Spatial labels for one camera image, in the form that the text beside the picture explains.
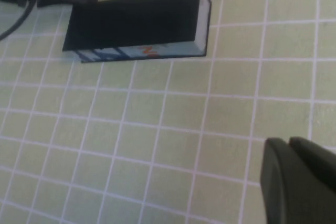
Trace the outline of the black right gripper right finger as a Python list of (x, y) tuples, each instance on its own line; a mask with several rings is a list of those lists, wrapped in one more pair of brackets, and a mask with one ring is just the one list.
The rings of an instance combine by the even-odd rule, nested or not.
[(289, 146), (314, 176), (335, 193), (335, 153), (303, 137), (291, 137)]

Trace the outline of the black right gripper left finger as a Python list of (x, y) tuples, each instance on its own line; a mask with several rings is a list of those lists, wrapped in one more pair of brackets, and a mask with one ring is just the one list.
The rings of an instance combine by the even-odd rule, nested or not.
[(335, 223), (335, 193), (280, 138), (268, 138), (260, 174), (267, 223)]

